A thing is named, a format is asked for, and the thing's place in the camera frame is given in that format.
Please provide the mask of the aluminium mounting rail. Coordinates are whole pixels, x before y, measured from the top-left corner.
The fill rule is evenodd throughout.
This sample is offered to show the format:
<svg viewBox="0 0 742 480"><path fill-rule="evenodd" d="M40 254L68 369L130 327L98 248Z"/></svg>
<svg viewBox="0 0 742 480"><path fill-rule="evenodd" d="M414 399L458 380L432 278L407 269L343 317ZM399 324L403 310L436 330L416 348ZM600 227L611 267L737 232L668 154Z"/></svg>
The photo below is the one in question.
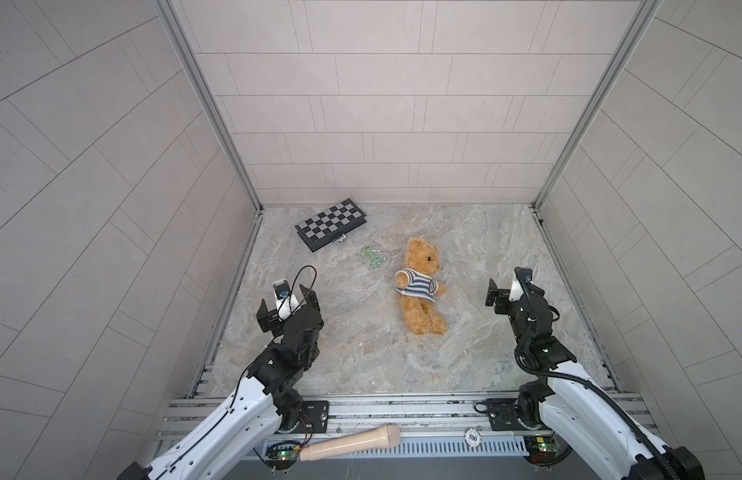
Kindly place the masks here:
<svg viewBox="0 0 742 480"><path fill-rule="evenodd" d="M310 433L311 439L316 441L360 433L383 424L396 424L401 432L408 436L459 436L469 428L477 428L487 434L499 434L491 430L488 417L483 412L485 407L483 402L489 398L517 400L515 392L483 392L428 395L335 395L305 397L304 401L326 400L330 403L327 431L323 434ZM659 434L659 429L640 394L615 393L612 398L636 422L652 433ZM167 449L176 444L210 416L221 403L221 398L204 397L171 401L156 436L158 447ZM536 432L510 431L509 435L530 435L532 433ZM276 434L275 439L301 440L309 435Z"/></svg>

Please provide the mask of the brown teddy bear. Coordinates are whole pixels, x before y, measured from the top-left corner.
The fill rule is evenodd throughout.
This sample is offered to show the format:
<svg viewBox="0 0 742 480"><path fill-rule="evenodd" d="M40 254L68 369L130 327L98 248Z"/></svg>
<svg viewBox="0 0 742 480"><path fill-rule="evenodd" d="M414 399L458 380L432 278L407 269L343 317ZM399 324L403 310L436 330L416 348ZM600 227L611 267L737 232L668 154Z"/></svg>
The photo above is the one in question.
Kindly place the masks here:
<svg viewBox="0 0 742 480"><path fill-rule="evenodd" d="M415 335L444 335L448 326L435 308L446 289L435 276L440 272L440 251L424 238L407 242L403 268L395 273L395 291L406 329Z"/></svg>

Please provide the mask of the left green circuit board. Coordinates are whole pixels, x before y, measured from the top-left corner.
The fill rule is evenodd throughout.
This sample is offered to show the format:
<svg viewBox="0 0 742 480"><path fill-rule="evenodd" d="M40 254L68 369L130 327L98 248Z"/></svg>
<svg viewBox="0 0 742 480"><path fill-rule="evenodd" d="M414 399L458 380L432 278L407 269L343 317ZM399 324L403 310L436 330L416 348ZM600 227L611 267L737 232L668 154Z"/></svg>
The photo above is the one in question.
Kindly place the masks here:
<svg viewBox="0 0 742 480"><path fill-rule="evenodd" d="M276 442L267 447L264 454L265 464L274 471L286 471L299 460L302 444L286 440Z"/></svg>

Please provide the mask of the right circuit board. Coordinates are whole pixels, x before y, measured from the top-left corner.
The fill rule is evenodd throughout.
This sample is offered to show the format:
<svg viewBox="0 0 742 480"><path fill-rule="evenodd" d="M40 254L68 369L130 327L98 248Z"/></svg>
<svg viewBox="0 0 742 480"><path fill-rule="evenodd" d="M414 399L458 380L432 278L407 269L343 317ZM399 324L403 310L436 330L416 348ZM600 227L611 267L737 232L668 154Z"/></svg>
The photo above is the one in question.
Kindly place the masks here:
<svg viewBox="0 0 742 480"><path fill-rule="evenodd" d="M558 445L552 436L524 436L527 463L534 466L547 466L558 456Z"/></svg>

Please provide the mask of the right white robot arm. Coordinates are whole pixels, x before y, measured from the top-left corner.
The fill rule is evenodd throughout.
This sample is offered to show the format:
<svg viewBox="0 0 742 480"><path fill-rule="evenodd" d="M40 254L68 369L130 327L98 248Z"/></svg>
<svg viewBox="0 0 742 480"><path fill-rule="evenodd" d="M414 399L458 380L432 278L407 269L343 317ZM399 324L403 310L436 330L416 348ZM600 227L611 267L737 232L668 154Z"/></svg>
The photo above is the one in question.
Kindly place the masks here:
<svg viewBox="0 0 742 480"><path fill-rule="evenodd" d="M602 479L702 479L685 447L670 447L598 387L575 355L552 333L559 311L517 267L510 288L489 282L485 304L509 319L517 366L533 376L518 390L516 415L529 430L557 434Z"/></svg>

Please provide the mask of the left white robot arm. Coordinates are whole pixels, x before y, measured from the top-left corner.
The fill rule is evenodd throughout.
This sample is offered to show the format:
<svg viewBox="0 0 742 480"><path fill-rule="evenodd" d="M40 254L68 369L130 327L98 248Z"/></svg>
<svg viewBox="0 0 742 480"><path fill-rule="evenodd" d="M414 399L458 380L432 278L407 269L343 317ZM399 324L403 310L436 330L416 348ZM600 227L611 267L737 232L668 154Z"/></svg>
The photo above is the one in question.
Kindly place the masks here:
<svg viewBox="0 0 742 480"><path fill-rule="evenodd" d="M296 425L303 397L294 385L317 359L324 326L317 295L300 289L303 300L286 319L260 305L257 321L275 341L246 367L233 393L169 451L146 466L131 463L121 479L222 479L256 445Z"/></svg>

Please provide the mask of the green brick pattern plastic bag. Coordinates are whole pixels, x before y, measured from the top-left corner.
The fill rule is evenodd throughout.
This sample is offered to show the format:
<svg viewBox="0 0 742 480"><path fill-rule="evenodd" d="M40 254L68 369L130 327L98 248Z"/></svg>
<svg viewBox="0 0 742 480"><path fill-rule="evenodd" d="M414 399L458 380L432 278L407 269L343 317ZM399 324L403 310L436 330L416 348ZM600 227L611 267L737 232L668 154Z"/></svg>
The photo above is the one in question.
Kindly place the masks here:
<svg viewBox="0 0 742 480"><path fill-rule="evenodd" d="M360 250L359 255L364 264L370 269L381 267L385 261L385 257L379 250L371 245L364 246Z"/></svg>

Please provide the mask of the blue white striped sweater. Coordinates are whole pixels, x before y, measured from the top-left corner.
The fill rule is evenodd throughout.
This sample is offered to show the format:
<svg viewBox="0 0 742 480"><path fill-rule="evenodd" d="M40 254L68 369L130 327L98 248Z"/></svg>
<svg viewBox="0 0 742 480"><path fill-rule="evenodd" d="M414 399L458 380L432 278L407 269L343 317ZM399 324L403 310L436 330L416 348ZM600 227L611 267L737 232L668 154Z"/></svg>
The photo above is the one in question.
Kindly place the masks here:
<svg viewBox="0 0 742 480"><path fill-rule="evenodd" d="M434 301L440 289L437 280L411 268L399 270L395 274L395 281L395 290L398 294L429 302Z"/></svg>

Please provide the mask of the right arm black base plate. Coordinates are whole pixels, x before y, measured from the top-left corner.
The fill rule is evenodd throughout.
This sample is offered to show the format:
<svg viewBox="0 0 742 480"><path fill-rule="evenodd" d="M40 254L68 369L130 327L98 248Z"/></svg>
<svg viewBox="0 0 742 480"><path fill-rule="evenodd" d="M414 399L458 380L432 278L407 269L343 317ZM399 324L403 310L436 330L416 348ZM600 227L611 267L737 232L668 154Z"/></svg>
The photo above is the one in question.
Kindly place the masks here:
<svg viewBox="0 0 742 480"><path fill-rule="evenodd" d="M541 423L525 423L520 419L516 399L489 398L483 404L485 405L483 412L494 432L547 431L547 427Z"/></svg>

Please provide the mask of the folded black chess board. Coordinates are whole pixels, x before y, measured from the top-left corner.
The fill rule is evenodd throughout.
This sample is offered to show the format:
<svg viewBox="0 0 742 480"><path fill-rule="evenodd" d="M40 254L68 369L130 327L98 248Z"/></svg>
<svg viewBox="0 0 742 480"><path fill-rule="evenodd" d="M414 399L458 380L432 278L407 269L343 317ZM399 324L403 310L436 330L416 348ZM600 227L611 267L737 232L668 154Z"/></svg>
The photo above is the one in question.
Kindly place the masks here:
<svg viewBox="0 0 742 480"><path fill-rule="evenodd" d="M298 236L311 252L366 223L366 213L351 199L345 199L295 226Z"/></svg>

